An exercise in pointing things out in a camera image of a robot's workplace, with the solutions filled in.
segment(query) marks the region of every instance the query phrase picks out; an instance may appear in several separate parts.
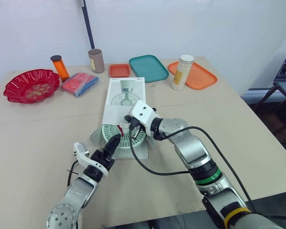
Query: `teal tray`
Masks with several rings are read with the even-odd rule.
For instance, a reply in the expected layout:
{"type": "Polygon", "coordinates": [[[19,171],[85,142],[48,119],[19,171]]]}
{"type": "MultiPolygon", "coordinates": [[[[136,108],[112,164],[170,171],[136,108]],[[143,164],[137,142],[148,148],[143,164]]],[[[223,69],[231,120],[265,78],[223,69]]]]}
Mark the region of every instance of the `teal tray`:
{"type": "Polygon", "coordinates": [[[166,68],[153,55],[131,58],[129,65],[137,77],[145,78],[146,83],[165,80],[168,77],[166,68]]]}

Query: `green ring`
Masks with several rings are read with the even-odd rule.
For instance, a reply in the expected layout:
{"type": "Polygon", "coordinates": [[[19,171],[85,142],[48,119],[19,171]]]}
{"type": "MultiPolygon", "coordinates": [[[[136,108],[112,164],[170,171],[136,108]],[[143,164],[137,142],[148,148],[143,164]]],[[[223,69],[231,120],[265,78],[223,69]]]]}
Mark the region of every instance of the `green ring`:
{"type": "Polygon", "coordinates": [[[212,176],[210,176],[210,177],[208,177],[206,179],[203,179],[203,180],[195,180],[195,183],[198,184],[198,185],[203,185],[203,184],[206,184],[206,183],[209,183],[209,182],[215,180],[220,175],[221,175],[221,171],[218,168],[217,171],[212,176]]]}

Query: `paper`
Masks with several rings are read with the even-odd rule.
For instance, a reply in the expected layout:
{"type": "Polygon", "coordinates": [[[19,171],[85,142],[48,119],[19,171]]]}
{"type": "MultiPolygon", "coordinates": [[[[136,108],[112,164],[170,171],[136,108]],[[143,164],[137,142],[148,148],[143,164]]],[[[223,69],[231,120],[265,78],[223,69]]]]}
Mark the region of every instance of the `paper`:
{"type": "Polygon", "coordinates": [[[138,100],[145,102],[144,78],[111,78],[102,124],[119,125],[124,122],[124,116],[138,100]]]}

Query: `fan grille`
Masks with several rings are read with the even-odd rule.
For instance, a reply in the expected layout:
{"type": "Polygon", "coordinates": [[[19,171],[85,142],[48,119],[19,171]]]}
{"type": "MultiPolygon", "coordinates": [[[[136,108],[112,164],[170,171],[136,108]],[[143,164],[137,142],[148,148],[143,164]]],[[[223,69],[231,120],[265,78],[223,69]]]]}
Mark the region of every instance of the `fan grille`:
{"type": "MultiPolygon", "coordinates": [[[[120,130],[117,125],[102,125],[102,134],[106,142],[108,142],[113,136],[120,134],[120,130]]],[[[120,149],[129,149],[129,130],[128,128],[123,128],[123,137],[121,137],[120,144],[118,148],[120,149]]],[[[143,140],[145,139],[146,133],[141,130],[137,136],[137,138],[133,142],[133,147],[137,147],[142,144],[143,140]]]]}

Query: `black pole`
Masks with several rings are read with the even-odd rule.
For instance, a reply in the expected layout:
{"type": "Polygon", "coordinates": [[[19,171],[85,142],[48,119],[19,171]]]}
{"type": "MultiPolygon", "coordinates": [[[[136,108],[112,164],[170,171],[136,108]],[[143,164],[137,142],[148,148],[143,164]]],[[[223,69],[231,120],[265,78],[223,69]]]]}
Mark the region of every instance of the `black pole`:
{"type": "Polygon", "coordinates": [[[91,48],[94,49],[94,42],[93,42],[93,37],[92,37],[92,32],[91,32],[91,27],[90,27],[90,22],[89,22],[89,16],[88,16],[88,11],[87,11],[87,6],[86,6],[86,1],[82,0],[84,3],[84,6],[82,7],[82,13],[85,18],[85,23],[86,23],[86,28],[87,28],[87,33],[90,41],[91,48]]]}

